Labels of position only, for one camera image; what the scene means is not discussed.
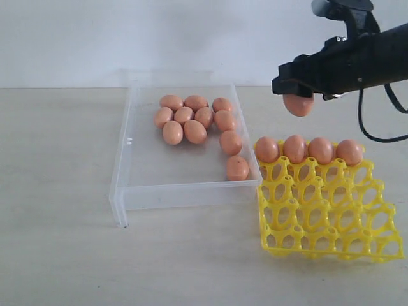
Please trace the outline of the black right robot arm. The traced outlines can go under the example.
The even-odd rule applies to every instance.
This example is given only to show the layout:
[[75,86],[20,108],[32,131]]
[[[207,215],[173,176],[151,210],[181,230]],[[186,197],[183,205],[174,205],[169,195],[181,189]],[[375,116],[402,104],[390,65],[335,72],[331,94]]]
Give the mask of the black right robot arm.
[[325,100],[407,79],[407,25],[356,39],[335,36],[312,55],[279,66],[272,92]]

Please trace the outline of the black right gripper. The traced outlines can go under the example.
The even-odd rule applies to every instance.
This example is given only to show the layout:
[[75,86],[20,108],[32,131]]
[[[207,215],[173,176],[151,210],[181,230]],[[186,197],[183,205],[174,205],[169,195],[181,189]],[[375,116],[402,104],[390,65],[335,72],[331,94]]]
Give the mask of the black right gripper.
[[356,39],[335,36],[312,55],[301,54],[279,66],[279,75],[272,80],[272,92],[277,95],[325,99],[383,84],[381,56],[375,49],[379,34],[364,34]]

